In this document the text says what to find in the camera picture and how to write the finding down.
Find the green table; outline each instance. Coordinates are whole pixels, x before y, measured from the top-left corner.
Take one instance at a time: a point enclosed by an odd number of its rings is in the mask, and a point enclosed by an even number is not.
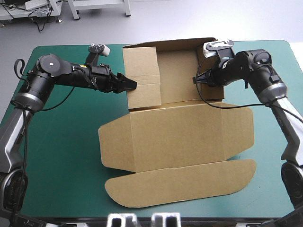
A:
[[[109,57],[101,57],[114,73],[124,72],[122,45],[110,45]],[[272,54],[273,65],[289,87],[289,98],[303,113],[303,77],[289,44],[285,41],[236,42],[235,52],[263,48]],[[33,50],[26,71],[43,54],[83,63],[88,46],[39,46]],[[46,107],[60,102],[70,87],[56,86]],[[225,102],[258,103],[252,89],[235,82],[225,89]],[[4,120],[11,112],[7,110]],[[126,93],[103,94],[77,88],[60,107],[37,113],[29,127],[29,186],[22,212],[30,216],[104,217],[112,212],[135,212],[150,217],[154,212],[180,212],[183,217],[281,217],[293,208],[280,178],[280,156],[286,140],[271,111],[253,107],[255,144],[234,158],[252,158],[258,167],[251,183],[238,193],[129,209],[107,195],[107,179],[128,174],[101,164],[98,128],[128,113]]]

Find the cardboard box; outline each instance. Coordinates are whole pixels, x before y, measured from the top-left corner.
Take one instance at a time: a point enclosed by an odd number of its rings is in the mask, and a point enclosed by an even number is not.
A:
[[[192,81],[204,59],[203,43],[213,40],[158,41],[123,48],[125,74],[138,87],[127,94],[130,113],[98,131],[103,165],[138,173],[107,181],[106,190],[118,203],[144,207],[224,195],[251,180],[256,168],[253,160],[225,160],[253,145],[252,111],[212,108],[200,101]],[[201,71],[215,60],[205,61]],[[202,86],[201,90],[216,105],[229,105],[221,102],[222,87]],[[175,185],[178,175],[184,180],[179,190],[173,190],[169,185]],[[159,188],[152,186],[155,179]],[[220,179],[225,187],[217,182]],[[199,184],[212,181],[217,185],[212,193],[199,189]],[[189,182],[197,187],[189,191],[183,185]],[[137,193],[134,188],[146,192]],[[147,200],[154,192],[172,195]]]

